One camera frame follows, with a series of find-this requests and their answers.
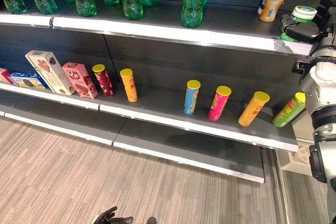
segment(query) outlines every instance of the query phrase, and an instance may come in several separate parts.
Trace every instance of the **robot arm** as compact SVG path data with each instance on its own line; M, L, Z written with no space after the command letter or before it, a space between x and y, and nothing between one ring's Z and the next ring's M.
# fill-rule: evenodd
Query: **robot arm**
M300 85L306 94L306 109L314 127L310 146L312 175L328 186L328 213L336 223L336 6L321 0L316 24L297 23L288 15L281 17L286 35L314 43L308 56L297 59L292 71L301 74Z

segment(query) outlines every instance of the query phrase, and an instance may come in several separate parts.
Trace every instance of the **orange can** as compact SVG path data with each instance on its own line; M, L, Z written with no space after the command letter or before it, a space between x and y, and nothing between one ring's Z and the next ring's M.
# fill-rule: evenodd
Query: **orange can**
M122 82L124 83L127 99L129 102L136 102L138 100L137 89L135 88L135 82L132 69L125 68L120 71Z
M259 114L265 103L269 101L269 99L270 96L267 93L261 91L255 92L247 107L238 119L238 123L241 126L249 126L253 119Z

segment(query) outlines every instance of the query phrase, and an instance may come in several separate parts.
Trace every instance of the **red chip can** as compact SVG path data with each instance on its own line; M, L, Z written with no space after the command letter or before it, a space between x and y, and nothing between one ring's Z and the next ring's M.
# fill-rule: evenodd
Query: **red chip can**
M222 114L224 106L229 99L231 94L231 89L227 86L219 86L216 90L214 101L212 102L209 119L213 121L217 121Z
M94 65L92 67L92 71L94 72L94 75L96 76L99 85L104 92L104 95L107 97L113 96L114 90L105 66L103 64Z

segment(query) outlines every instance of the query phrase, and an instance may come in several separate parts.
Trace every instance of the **red box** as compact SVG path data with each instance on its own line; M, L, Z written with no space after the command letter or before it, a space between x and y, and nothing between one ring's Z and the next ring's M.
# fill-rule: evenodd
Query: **red box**
M10 75L11 73L8 70L0 68L0 81L12 84L13 81L9 78Z
M62 68L80 97L94 99L98 95L84 64L67 62Z

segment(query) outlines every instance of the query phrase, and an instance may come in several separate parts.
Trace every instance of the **pringles can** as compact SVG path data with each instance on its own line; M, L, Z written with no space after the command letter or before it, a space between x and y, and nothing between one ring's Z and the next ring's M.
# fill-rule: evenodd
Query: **pringles can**
M216 90L216 94L214 97L214 101L212 102L210 112L209 112L209 119L213 121L217 121L222 114L224 106L229 99L231 94L231 89L227 86L219 86Z
M249 126L253 119L259 114L265 103L269 101L269 99L270 96L267 93L261 91L255 92L247 107L238 119L238 123L241 126Z
M112 82L109 78L109 75L105 69L103 64L97 64L92 67L92 71L96 76L103 93L107 97L111 97L114 95L114 90L112 87Z
M201 83L197 80L190 80L187 82L187 92L185 94L184 101L184 113L192 114L194 113L196 100L198 96L199 88L201 87Z
M290 99L287 105L273 119L273 125L276 127L284 127L287 123L293 120L306 107L306 96L302 92L297 92Z
M122 82L124 83L127 99L129 102L136 102L138 100L137 91L132 69L125 68L120 71Z

